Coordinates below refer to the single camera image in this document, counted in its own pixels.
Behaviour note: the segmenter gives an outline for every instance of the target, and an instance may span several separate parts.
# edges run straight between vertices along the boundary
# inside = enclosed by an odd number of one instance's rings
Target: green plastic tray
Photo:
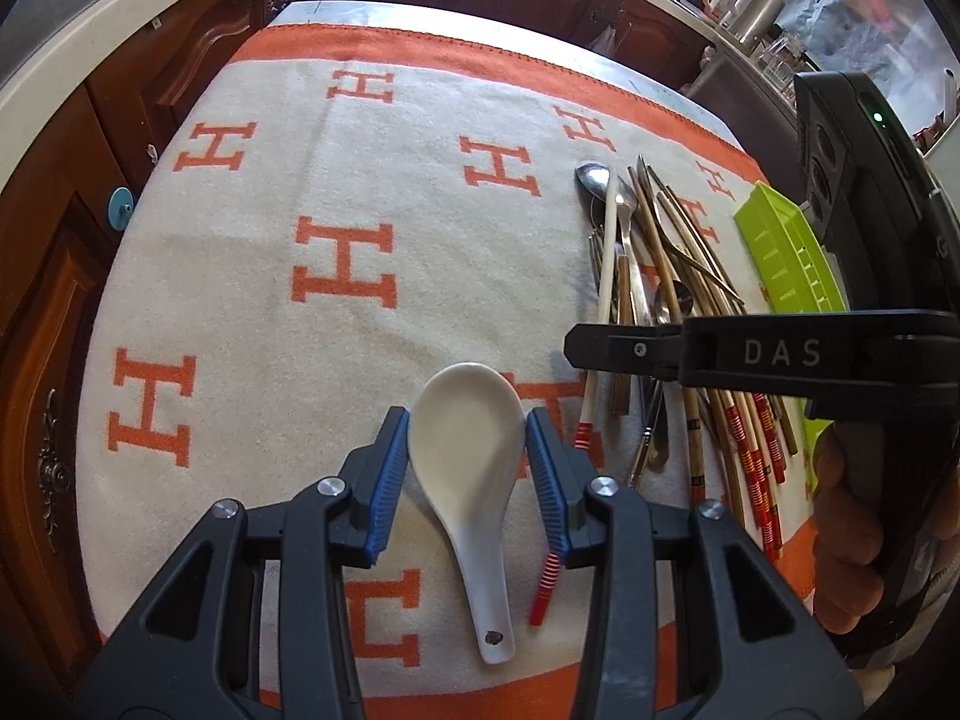
[[[803,212],[775,189],[757,183],[733,214],[776,314],[846,311],[833,272]],[[829,422],[804,419],[806,451],[812,454]],[[808,483],[816,487],[812,464]]]

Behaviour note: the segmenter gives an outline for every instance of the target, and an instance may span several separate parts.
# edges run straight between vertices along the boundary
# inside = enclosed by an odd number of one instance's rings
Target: orange border
[[[269,59],[355,60],[510,84],[636,124],[750,183],[765,180],[752,157],[662,105],[605,81],[492,46],[379,26],[284,23],[260,30],[230,61]]]
[[[813,592],[813,539],[817,530],[808,519],[784,544],[784,556],[776,568],[805,599]],[[656,674],[656,707],[676,702],[677,643],[676,624],[659,629],[659,672]],[[516,680],[494,688],[467,693],[442,693],[419,696],[378,696],[363,700],[368,720],[563,720],[570,714],[577,686],[579,664]],[[261,690],[260,699],[271,707],[280,705],[280,696]]]

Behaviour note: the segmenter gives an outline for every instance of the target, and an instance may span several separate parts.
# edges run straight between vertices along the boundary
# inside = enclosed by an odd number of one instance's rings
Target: white ceramic spoon
[[[504,664],[515,651],[503,517],[525,437],[514,388],[477,362],[440,371],[410,410],[410,464],[450,537],[486,664]]]

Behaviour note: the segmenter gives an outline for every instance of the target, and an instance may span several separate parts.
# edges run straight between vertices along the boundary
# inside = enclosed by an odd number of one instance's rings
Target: human hand
[[[833,429],[827,428],[814,450],[819,483],[813,503],[818,535],[813,553],[816,591],[813,613],[833,634],[853,630],[880,603],[883,580],[870,567],[880,553],[883,531],[877,516],[844,487],[846,461]],[[941,540],[933,573],[960,554],[960,481],[954,475],[933,514],[933,535]]]

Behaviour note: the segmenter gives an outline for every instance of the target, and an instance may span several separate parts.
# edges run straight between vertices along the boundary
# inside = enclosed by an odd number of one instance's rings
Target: table
[[[90,344],[77,500],[104,635],[213,501],[264,505],[335,472],[387,407],[412,405],[453,362],[500,370],[571,440],[583,377],[560,344],[596,300],[572,169],[595,158],[625,173],[639,151],[715,239],[748,307],[765,311],[731,218],[760,171],[723,122],[659,84],[522,29],[408,6],[300,2],[251,38],[161,156]],[[679,427],[678,392],[668,403]],[[594,460],[622,476],[637,426],[597,428]],[[683,504],[683,435],[670,443],[641,491]],[[803,477],[792,458],[779,566],[806,597]],[[408,474],[389,548],[347,576],[370,717],[566,717],[590,575],[563,575],[544,627],[526,626],[545,538],[525,470],[505,536],[517,654],[488,667],[448,542]],[[275,702],[270,580],[261,680]],[[669,599],[659,615],[669,651]],[[672,679],[664,667],[661,702]]]

